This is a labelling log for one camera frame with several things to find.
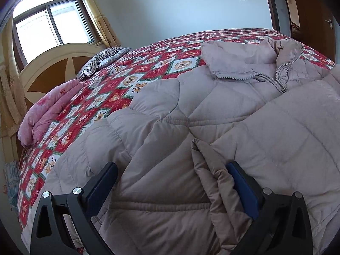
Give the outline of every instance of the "blue gripper pad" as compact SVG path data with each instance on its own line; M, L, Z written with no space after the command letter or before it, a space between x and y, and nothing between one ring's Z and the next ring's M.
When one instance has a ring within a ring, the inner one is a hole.
M263 204L262 189L254 178L247 175L237 162L226 164L228 172L232 175L244 212L256 220Z

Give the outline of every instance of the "pink blanket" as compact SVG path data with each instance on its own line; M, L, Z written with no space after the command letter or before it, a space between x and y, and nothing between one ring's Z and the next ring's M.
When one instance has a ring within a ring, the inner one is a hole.
M78 79L73 79L55 87L33 105L18 131L21 144L29 146L38 143L51 122L82 88L83 83Z

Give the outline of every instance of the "curtain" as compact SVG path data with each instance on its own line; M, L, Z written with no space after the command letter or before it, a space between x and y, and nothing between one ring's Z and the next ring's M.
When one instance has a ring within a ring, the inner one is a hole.
M13 17L0 33L0 137L13 136L27 113L13 51Z
M94 0L83 0L84 5L91 16L91 19L96 26L100 38L107 47L121 46L116 34L112 30L108 19L101 14Z

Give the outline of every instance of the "door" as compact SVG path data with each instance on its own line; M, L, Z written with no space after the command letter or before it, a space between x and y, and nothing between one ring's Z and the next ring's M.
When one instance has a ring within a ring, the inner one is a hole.
M296 0L301 42L335 60L333 15L321 0Z

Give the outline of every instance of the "bedspread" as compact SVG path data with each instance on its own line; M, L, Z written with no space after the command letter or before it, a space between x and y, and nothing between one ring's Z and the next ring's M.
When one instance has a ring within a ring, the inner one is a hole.
M266 37L289 38L268 29L229 29L188 34L129 52L85 81L85 87L51 123L40 143L23 155L18 197L22 228L26 226L28 213L58 158L92 124L113 111L129 106L146 84L174 78L204 65L200 58L202 42L260 43ZM305 47L301 58L322 68L331 69L334 66L331 60L310 47Z

